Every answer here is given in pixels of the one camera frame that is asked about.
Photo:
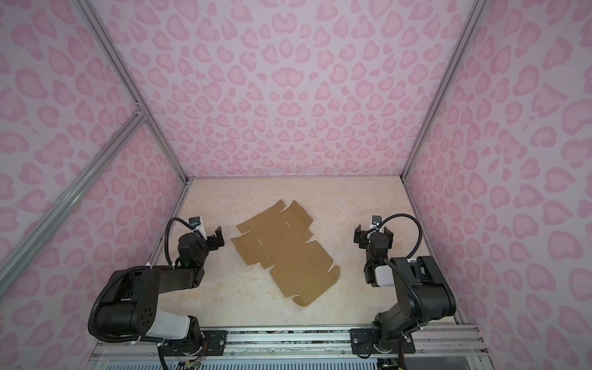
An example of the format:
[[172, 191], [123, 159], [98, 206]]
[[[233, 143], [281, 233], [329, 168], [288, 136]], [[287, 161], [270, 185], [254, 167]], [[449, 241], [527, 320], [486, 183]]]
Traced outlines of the aluminium diagonal frame bar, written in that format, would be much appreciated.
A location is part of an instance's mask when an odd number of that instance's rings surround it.
[[1, 267], [1, 296], [7, 294], [12, 285], [38, 257], [47, 241], [63, 225], [77, 204], [143, 124], [145, 116], [146, 113], [140, 110], [129, 119], [126, 125], [98, 152], [71, 186], [49, 208], [46, 215], [35, 224], [31, 233], [22, 240], [16, 251], [9, 256]]

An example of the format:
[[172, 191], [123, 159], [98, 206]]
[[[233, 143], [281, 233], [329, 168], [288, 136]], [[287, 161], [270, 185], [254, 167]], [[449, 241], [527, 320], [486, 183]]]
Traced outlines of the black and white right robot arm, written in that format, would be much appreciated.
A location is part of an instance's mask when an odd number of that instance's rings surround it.
[[456, 300], [431, 256], [389, 257], [393, 232], [357, 227], [354, 243], [365, 250], [364, 276], [373, 288], [394, 288], [396, 303], [376, 315], [369, 329], [350, 331], [351, 350], [362, 359], [372, 354], [413, 354], [413, 333], [431, 321], [453, 317]]

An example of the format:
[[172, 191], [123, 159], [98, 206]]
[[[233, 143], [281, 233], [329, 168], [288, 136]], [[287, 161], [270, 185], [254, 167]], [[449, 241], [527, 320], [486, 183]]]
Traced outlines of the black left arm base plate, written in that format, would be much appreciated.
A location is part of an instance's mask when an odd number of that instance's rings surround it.
[[166, 340], [162, 352], [169, 357], [222, 356], [227, 337], [227, 331], [201, 331], [198, 336], [189, 334], [186, 339]]

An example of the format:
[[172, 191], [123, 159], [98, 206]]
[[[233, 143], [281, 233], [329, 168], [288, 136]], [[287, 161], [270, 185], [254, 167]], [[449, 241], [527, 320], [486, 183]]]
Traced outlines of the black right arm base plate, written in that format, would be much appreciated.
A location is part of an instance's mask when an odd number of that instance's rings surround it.
[[351, 353], [363, 359], [368, 359], [374, 355], [395, 355], [402, 349], [405, 355], [415, 354], [416, 347], [411, 335], [404, 337], [401, 341], [389, 344], [389, 348], [379, 347], [379, 342], [371, 328], [352, 328], [348, 330]]

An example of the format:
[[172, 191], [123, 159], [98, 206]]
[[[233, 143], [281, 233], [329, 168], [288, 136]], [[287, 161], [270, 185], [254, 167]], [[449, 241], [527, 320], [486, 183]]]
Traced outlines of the aluminium corner post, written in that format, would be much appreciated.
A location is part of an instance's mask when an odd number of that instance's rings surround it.
[[146, 124], [148, 125], [150, 132], [154, 136], [160, 149], [162, 149], [163, 154], [165, 155], [169, 164], [174, 169], [174, 172], [177, 174], [183, 184], [187, 184], [190, 178], [182, 168], [180, 160], [178, 160], [172, 146], [166, 140], [163, 131], [154, 118], [150, 108], [148, 107], [136, 80], [133, 78], [130, 69], [126, 65], [123, 57], [120, 55], [117, 47], [114, 45], [111, 37], [109, 36], [107, 27], [101, 20], [93, 3], [91, 1], [74, 0], [72, 1], [72, 4], [74, 4], [74, 6], [77, 8], [81, 17], [83, 18], [83, 21], [89, 27], [94, 39], [102, 49], [118, 79], [121, 83], [123, 83], [123, 87], [131, 97], [132, 101], [134, 101], [140, 114], [145, 116]]
[[436, 119], [436, 114], [438, 114], [439, 108], [444, 102], [450, 86], [453, 84], [457, 70], [461, 66], [463, 58], [465, 57], [469, 47], [471, 46], [471, 43], [477, 34], [484, 15], [487, 13], [489, 4], [490, 1], [487, 0], [477, 0], [472, 4], [472, 8], [470, 9], [470, 12], [467, 16], [467, 20], [461, 29], [458, 41], [450, 53], [450, 58], [446, 64], [442, 77], [439, 81], [439, 85], [437, 86], [427, 113], [421, 124], [418, 136], [413, 143], [409, 158], [403, 168], [401, 174], [401, 181], [403, 184], [406, 184], [411, 178], [411, 172], [419, 156], [419, 151], [422, 149], [422, 145], [426, 141], [430, 127], [433, 125]]

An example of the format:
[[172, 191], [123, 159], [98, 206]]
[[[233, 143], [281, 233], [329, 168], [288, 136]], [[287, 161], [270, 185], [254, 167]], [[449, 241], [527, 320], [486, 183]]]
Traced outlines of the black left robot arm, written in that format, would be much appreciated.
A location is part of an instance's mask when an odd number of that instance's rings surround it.
[[204, 355], [207, 340], [198, 319], [157, 305], [161, 294], [197, 288], [208, 255], [223, 246], [222, 228], [207, 237], [197, 229], [179, 238], [176, 263], [115, 271], [92, 305], [89, 334], [106, 343], [156, 343], [165, 356]]

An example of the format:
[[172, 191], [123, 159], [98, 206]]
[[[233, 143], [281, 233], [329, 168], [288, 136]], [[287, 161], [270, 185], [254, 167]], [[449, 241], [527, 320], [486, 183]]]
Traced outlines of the aluminium left corner post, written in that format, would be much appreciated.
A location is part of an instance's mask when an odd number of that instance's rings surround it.
[[160, 149], [162, 149], [163, 154], [165, 155], [169, 164], [174, 169], [174, 172], [177, 174], [183, 184], [187, 184], [190, 178], [182, 168], [180, 160], [178, 160], [172, 146], [166, 140], [163, 131], [154, 118], [150, 108], [148, 107], [136, 80], [133, 78], [130, 69], [126, 65], [123, 57], [120, 55], [117, 47], [114, 45], [111, 37], [109, 36], [107, 27], [101, 20], [93, 3], [91, 1], [74, 0], [72, 1], [72, 4], [74, 4], [74, 6], [77, 8], [81, 17], [83, 18], [83, 21], [89, 27], [94, 39], [102, 49], [118, 79], [121, 83], [123, 83], [123, 87], [131, 97], [132, 101], [134, 101], [140, 114], [145, 116], [146, 124], [148, 125], [150, 132], [154, 136]]

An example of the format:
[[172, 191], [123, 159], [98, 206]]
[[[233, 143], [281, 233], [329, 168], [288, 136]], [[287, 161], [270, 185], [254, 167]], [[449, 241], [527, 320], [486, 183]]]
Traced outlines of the aluminium right corner post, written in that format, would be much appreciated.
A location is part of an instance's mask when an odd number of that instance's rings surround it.
[[401, 181], [403, 184], [406, 184], [411, 178], [411, 172], [419, 156], [419, 151], [422, 149], [422, 145], [426, 141], [430, 127], [433, 125], [436, 119], [436, 114], [438, 114], [439, 108], [444, 102], [450, 86], [453, 84], [457, 70], [461, 66], [463, 58], [465, 57], [469, 47], [471, 46], [471, 43], [477, 34], [484, 15], [487, 13], [489, 4], [490, 1], [487, 0], [477, 0], [472, 4], [472, 8], [470, 9], [470, 12], [467, 16], [467, 20], [461, 29], [458, 41], [450, 53], [450, 58], [446, 64], [442, 77], [439, 81], [439, 85], [437, 86], [427, 113], [421, 124], [418, 136], [413, 143], [409, 158], [403, 168], [401, 174]]

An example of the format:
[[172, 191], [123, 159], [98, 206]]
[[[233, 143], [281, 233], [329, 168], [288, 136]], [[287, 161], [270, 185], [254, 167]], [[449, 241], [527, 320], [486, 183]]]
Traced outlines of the brown cardboard box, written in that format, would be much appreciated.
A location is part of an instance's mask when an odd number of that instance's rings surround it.
[[313, 238], [313, 218], [297, 201], [275, 205], [237, 225], [232, 243], [246, 265], [267, 270], [283, 296], [311, 305], [340, 278], [334, 259]]

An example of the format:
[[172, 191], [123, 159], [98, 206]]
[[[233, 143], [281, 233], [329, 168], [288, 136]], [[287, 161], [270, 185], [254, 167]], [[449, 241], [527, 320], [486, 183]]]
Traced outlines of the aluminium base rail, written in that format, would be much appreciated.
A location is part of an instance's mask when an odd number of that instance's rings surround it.
[[[222, 356], [159, 359], [150, 343], [99, 343], [89, 369], [398, 369], [398, 355], [362, 359], [352, 354], [348, 330], [368, 325], [305, 325], [206, 328], [227, 331]], [[404, 355], [408, 369], [491, 369], [478, 328], [435, 322], [413, 333], [416, 353]]]

